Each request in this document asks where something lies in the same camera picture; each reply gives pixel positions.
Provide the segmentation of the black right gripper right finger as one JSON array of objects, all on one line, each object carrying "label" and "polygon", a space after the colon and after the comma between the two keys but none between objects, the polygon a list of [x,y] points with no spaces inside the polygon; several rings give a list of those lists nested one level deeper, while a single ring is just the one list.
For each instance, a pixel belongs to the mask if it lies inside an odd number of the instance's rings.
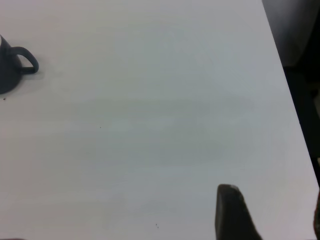
[{"label": "black right gripper right finger", "polygon": [[320,193],[317,197],[317,202],[314,210],[313,230],[317,240],[320,240]]}]

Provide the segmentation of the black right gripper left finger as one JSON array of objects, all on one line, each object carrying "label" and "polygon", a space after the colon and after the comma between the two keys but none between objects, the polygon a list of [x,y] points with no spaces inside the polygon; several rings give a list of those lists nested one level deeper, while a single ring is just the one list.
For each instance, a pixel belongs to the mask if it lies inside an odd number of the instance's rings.
[{"label": "black right gripper left finger", "polygon": [[240,189],[232,184],[217,187],[215,210],[217,240],[260,240]]}]

